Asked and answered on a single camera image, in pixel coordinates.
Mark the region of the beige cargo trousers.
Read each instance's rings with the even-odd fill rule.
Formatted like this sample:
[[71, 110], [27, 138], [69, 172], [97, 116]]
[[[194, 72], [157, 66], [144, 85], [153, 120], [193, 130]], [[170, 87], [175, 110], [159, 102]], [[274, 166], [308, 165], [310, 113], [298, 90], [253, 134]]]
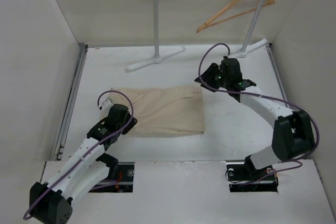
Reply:
[[205, 132], [203, 91], [196, 86], [119, 88], [138, 120], [132, 137], [182, 137]]

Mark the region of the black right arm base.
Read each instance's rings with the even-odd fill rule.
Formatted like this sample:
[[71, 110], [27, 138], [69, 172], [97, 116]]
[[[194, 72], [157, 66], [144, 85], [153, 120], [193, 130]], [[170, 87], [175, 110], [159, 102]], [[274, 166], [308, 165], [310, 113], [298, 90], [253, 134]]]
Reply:
[[279, 181], [271, 165], [255, 170], [248, 168], [244, 162], [227, 162], [225, 178], [231, 193], [278, 191]]

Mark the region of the wooden clothes hanger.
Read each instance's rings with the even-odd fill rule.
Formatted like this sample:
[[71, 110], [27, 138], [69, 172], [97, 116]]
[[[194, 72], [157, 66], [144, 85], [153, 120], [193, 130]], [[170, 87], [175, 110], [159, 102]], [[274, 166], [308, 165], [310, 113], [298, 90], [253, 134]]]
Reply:
[[270, 5], [274, 5], [276, 3], [275, 0], [230, 0], [230, 2], [225, 5], [222, 9], [220, 9], [216, 14], [214, 14], [212, 17], [210, 17], [207, 21], [205, 21], [204, 23], [202, 23], [196, 30], [197, 33], [200, 33], [201, 31], [216, 26], [218, 24], [221, 24], [223, 22], [229, 21], [231, 19], [240, 17], [242, 15], [254, 12], [257, 9], [257, 6], [255, 6], [254, 8], [250, 8], [250, 9], [246, 9], [243, 10], [242, 12], [239, 13], [235, 13], [231, 16], [228, 16], [226, 18], [223, 18], [221, 20], [219, 20], [222, 16], [224, 16], [226, 13], [228, 13], [229, 11], [231, 11], [232, 9], [236, 8], [236, 7], [242, 7], [243, 4], [251, 4], [252, 2], [259, 2], [261, 1], [262, 5], [261, 7], [267, 7]]

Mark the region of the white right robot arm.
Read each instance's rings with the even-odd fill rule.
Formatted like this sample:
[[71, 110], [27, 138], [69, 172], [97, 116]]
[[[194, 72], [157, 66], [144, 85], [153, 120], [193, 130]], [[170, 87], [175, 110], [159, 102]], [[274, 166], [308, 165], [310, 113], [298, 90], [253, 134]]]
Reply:
[[255, 82], [243, 78], [237, 59], [224, 57], [219, 65], [212, 63], [194, 81], [211, 92], [229, 94], [272, 127], [271, 144], [244, 160], [243, 172], [248, 179], [257, 179], [268, 166], [292, 161], [315, 149], [308, 113], [286, 107], [282, 99], [264, 95]]

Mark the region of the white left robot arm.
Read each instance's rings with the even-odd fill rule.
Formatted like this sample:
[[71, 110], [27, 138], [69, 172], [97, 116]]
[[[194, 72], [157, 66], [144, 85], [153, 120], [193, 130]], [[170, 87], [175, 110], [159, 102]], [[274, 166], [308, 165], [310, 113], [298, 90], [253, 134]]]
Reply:
[[35, 218], [42, 223], [67, 223], [78, 201], [99, 182], [113, 181], [119, 161], [107, 154], [120, 135], [136, 124], [132, 108], [113, 104], [108, 115], [95, 124], [65, 165], [44, 183], [36, 182], [29, 191], [29, 208], [24, 220]]

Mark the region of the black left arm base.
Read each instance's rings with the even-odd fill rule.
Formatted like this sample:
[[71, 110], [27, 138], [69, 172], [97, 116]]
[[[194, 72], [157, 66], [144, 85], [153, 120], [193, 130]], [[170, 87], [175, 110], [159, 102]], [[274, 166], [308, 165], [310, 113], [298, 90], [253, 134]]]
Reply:
[[98, 182], [90, 193], [132, 193], [134, 163], [119, 163], [107, 178]]

